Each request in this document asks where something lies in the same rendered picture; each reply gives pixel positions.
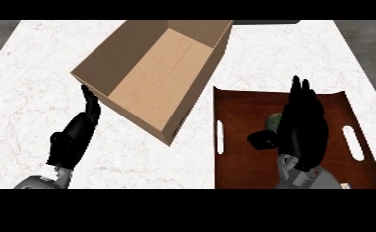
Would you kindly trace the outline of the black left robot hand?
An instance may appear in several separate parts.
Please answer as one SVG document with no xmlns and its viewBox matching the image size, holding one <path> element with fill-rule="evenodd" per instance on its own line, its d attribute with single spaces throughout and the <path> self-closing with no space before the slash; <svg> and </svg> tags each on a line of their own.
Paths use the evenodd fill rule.
<svg viewBox="0 0 376 232">
<path fill-rule="evenodd" d="M 72 170 L 83 156 L 88 143 L 98 125 L 101 107 L 98 98 L 80 85 L 85 99 L 85 110 L 69 121 L 64 129 L 50 136 L 50 153 L 47 165 Z"/>
</svg>

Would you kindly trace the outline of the dark red wooden tray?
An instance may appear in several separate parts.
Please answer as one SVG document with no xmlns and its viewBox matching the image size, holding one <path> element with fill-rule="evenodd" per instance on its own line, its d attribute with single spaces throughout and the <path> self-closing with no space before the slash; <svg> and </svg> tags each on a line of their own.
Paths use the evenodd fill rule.
<svg viewBox="0 0 376 232">
<path fill-rule="evenodd" d="M 355 189 L 376 189 L 376 159 L 346 94 L 319 94 L 328 124 L 321 166 Z M 263 130 L 268 115 L 283 111 L 288 94 L 212 90 L 213 187 L 271 188 L 277 183 L 275 151 L 256 150 L 246 137 Z"/>
</svg>

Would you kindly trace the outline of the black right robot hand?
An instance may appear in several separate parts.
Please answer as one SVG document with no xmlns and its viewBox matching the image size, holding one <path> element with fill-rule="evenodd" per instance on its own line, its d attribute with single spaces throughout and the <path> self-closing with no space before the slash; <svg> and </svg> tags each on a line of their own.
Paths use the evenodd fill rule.
<svg viewBox="0 0 376 232">
<path fill-rule="evenodd" d="M 252 133 L 246 141 L 256 150 L 277 149 L 277 154 L 297 158 L 294 168 L 308 172 L 322 161 L 328 126 L 324 108 L 308 80 L 293 76 L 288 102 L 281 112 L 277 130 Z"/>
</svg>

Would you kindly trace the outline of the open cardboard box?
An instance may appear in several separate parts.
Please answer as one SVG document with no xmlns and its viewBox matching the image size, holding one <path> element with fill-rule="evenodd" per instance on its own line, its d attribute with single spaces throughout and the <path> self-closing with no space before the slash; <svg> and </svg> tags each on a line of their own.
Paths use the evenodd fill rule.
<svg viewBox="0 0 376 232">
<path fill-rule="evenodd" d="M 70 71 L 104 105 L 173 142 L 221 59 L 228 20 L 129 20 Z"/>
</svg>

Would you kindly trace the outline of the green squash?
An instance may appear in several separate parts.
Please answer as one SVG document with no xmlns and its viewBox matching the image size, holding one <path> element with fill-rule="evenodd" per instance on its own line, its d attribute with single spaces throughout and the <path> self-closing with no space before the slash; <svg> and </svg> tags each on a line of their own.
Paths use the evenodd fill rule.
<svg viewBox="0 0 376 232">
<path fill-rule="evenodd" d="M 271 132 L 277 132 L 280 119 L 281 119 L 281 113 L 272 113 L 266 116 L 266 119 L 263 122 L 263 128 L 269 130 Z"/>
</svg>

